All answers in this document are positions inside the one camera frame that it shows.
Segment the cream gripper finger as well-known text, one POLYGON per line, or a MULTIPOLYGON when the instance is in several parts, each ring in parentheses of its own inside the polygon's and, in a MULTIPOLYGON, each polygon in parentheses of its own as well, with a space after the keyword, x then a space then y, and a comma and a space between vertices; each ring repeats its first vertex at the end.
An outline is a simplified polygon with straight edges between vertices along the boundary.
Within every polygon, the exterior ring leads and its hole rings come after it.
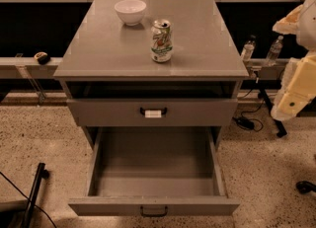
POLYGON ((273 25, 273 31, 282 35, 295 35, 298 29, 298 20, 303 5, 299 5, 285 17, 273 25))
POLYGON ((285 66, 271 116, 280 121, 296 117, 315 97, 316 55, 291 58, 285 66))

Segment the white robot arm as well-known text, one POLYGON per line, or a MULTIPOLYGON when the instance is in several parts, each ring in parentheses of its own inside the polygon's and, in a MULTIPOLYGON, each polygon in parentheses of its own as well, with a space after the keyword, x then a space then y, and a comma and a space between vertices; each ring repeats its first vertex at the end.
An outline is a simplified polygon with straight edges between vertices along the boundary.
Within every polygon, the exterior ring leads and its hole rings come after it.
POLYGON ((296 42, 308 50, 301 59, 290 58, 281 78, 271 116, 288 120, 316 97, 316 0, 305 0, 284 18, 277 21, 273 31, 296 35, 296 42))

